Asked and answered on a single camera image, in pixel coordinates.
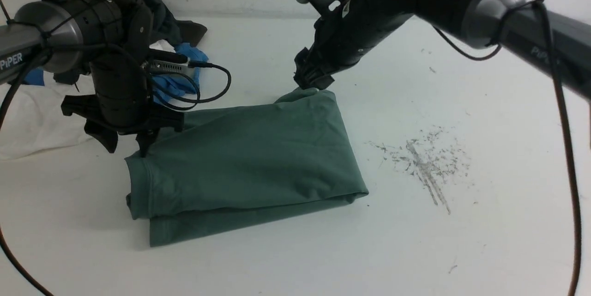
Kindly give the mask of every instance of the dark gray cloth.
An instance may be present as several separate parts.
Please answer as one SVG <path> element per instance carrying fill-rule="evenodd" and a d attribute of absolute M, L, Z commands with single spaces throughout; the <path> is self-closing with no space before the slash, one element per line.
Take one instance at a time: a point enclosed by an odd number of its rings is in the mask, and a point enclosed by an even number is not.
<path fill-rule="evenodd" d="M 183 37 L 177 19 L 162 0 L 143 0 L 154 14 L 152 36 L 150 43 L 166 40 L 171 45 L 177 46 L 183 43 Z"/>

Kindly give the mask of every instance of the white cloth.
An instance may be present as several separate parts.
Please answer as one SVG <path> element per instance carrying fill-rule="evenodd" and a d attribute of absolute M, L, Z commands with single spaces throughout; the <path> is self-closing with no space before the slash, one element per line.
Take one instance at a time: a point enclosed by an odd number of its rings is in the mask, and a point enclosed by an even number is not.
<path fill-rule="evenodd" d="M 45 72 L 46 86 L 22 85 L 0 129 L 0 160 L 25 157 L 36 151 L 78 145 L 91 139 L 85 134 L 86 120 L 78 115 L 65 117 L 61 102 L 66 95 L 95 93 L 92 78 L 81 75 L 76 90 L 73 85 L 58 84 L 53 74 Z M 0 102 L 10 86 L 0 85 Z"/>
<path fill-rule="evenodd" d="M 150 48 L 176 53 L 175 48 L 166 40 L 160 40 L 160 41 L 150 45 Z"/>

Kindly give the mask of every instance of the piper logo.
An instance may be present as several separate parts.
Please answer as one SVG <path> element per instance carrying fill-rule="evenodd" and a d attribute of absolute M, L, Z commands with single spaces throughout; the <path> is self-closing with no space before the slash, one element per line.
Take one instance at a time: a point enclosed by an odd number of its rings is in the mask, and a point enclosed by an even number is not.
<path fill-rule="evenodd" d="M 9 56 L 4 60 L 0 60 L 0 71 L 13 67 L 23 61 L 23 53 L 19 52 L 14 56 Z"/>

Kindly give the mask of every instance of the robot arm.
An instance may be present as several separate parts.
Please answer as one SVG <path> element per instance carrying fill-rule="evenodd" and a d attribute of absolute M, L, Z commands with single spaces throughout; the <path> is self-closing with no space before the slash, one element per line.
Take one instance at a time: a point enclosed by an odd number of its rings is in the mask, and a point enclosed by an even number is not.
<path fill-rule="evenodd" d="M 473 48 L 500 44 L 550 72 L 539 14 L 525 0 L 307 0 L 321 14 L 314 44 L 295 58 L 302 88 L 327 88 L 332 75 L 357 64 L 412 16 Z M 328 10 L 333 1 L 340 6 Z M 549 12 L 557 71 L 564 85 L 591 100 L 591 26 Z"/>
<path fill-rule="evenodd" d="M 90 64 L 96 93 L 66 96 L 63 114 L 87 119 L 84 131 L 110 153 L 116 150 L 119 135 L 137 134 L 145 156 L 160 128 L 180 132 L 184 123 L 182 113 L 152 100 L 151 78 L 145 70 L 146 60 L 155 58 L 150 51 L 151 30 L 152 12 L 142 0 L 25 4 L 13 20 L 0 26 L 0 84 L 23 78 L 23 71 L 37 66 L 61 73 Z M 5 100 L 0 107 L 0 124 L 8 103 Z"/>

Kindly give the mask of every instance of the blue nitrile glove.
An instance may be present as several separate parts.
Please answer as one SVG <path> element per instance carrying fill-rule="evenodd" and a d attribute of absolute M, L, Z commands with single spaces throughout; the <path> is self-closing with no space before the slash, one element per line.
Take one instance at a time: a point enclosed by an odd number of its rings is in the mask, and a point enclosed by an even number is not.
<path fill-rule="evenodd" d="M 43 69 L 38 67 L 29 72 L 25 77 L 23 84 L 33 86 L 45 86 L 45 82 L 43 81 Z"/>
<path fill-rule="evenodd" d="M 198 48 L 194 48 L 190 46 L 188 43 L 181 43 L 180 45 L 175 47 L 175 51 L 177 54 L 183 54 L 184 56 L 188 57 L 190 60 L 195 60 L 198 62 L 207 62 L 209 58 Z M 199 73 L 201 72 L 200 67 L 195 67 L 195 71 L 193 72 L 193 80 L 199 87 Z M 171 77 L 170 75 L 158 75 L 154 77 L 154 81 L 159 85 L 163 86 L 166 90 L 171 92 L 174 96 L 183 96 L 185 94 L 197 94 L 195 88 L 187 82 L 185 78 L 174 76 Z M 170 96 L 162 93 L 160 90 L 155 89 L 154 92 L 158 94 L 165 102 L 169 102 L 171 100 Z"/>

